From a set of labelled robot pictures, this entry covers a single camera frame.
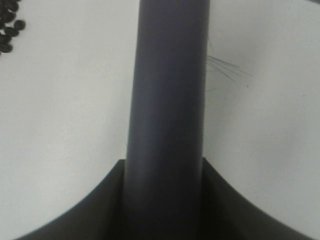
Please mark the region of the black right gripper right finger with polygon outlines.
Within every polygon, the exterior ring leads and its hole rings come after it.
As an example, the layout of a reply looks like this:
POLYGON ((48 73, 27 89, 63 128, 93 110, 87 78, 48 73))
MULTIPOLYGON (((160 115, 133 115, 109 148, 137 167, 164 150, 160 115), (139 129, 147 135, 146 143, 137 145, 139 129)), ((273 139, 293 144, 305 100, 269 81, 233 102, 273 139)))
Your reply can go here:
POLYGON ((237 192, 206 160, 203 160, 201 240, 308 240, 237 192))

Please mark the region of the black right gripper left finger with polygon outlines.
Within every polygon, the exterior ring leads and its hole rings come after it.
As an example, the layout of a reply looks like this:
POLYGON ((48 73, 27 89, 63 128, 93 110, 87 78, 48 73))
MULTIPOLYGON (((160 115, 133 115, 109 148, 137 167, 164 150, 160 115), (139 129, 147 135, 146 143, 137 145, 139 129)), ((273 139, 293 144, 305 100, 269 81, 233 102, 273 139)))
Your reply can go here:
POLYGON ((121 200, 125 160, 116 162, 103 180, 62 215, 19 240, 105 240, 121 200))

